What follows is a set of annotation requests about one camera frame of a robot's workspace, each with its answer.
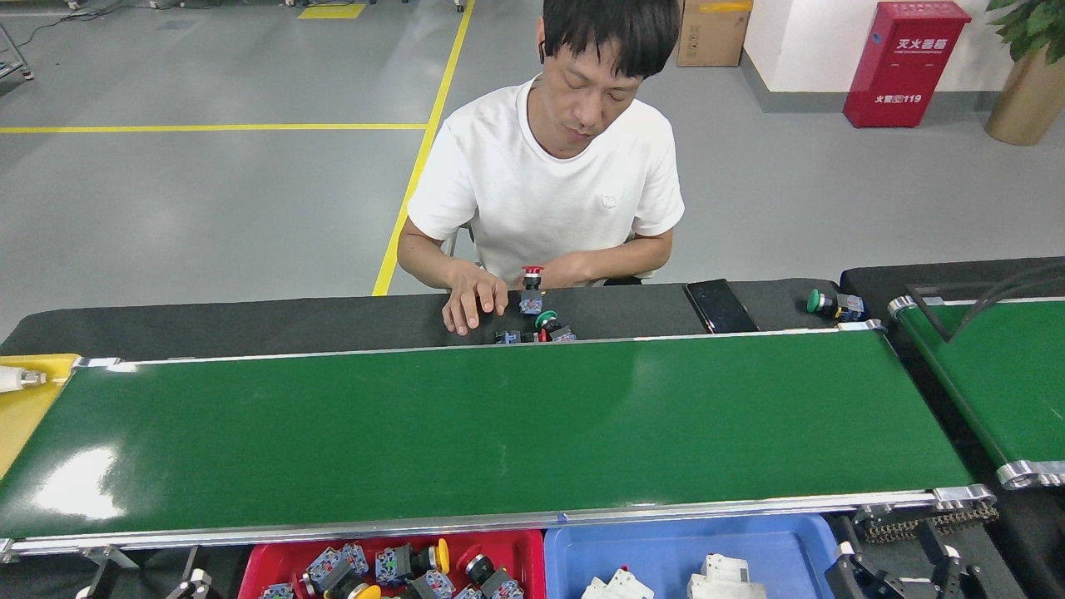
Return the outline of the person's right hand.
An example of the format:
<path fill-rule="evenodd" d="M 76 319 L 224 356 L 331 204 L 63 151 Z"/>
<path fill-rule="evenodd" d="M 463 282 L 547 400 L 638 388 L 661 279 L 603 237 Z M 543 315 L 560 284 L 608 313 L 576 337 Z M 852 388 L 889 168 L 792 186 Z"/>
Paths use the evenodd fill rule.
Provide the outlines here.
<path fill-rule="evenodd" d="M 508 307 L 509 288 L 494 274 L 464 260 L 452 260 L 445 270 L 448 303 L 442 310 L 445 329 L 458 336 L 478 329 L 484 314 L 502 317 Z"/>

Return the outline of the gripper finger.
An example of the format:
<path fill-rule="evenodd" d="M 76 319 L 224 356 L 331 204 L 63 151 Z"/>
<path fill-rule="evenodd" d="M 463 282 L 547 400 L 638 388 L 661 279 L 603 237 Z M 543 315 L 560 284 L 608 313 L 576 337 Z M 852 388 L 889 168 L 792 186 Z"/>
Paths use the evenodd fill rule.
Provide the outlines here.
<path fill-rule="evenodd" d="M 166 598 L 213 598 L 213 581 L 204 570 L 202 553 L 201 546 L 190 548 L 181 579 Z"/>
<path fill-rule="evenodd" d="M 92 557 L 97 565 L 96 573 L 92 577 L 91 584 L 81 588 L 75 597 L 84 598 L 110 598 L 111 593 L 116 587 L 118 577 L 121 574 L 122 564 L 115 561 L 111 555 L 97 555 Z"/>
<path fill-rule="evenodd" d="M 828 521 L 838 543 L 835 562 L 825 570 L 835 598 L 905 598 L 906 584 L 879 568 L 867 553 L 872 543 L 862 527 L 847 516 L 833 516 Z"/>
<path fill-rule="evenodd" d="M 934 569 L 925 582 L 916 582 L 919 598 L 988 598 L 983 570 L 966 565 L 961 553 L 943 540 L 943 534 L 932 520 L 920 521 L 915 528 L 918 541 Z"/>

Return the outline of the person's left hand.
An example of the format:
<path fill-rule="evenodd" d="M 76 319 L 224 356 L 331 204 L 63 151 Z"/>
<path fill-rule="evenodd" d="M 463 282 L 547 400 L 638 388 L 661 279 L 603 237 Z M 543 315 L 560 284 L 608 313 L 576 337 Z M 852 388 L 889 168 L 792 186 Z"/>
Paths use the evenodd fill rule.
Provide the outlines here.
<path fill-rule="evenodd" d="M 570 287 L 581 287 L 583 285 L 583 258 L 579 253 L 566 253 L 556 255 L 548 260 L 526 260 L 518 266 L 517 273 L 509 284 L 513 289 L 523 287 L 525 266 L 540 266 L 541 289 L 558 289 Z"/>

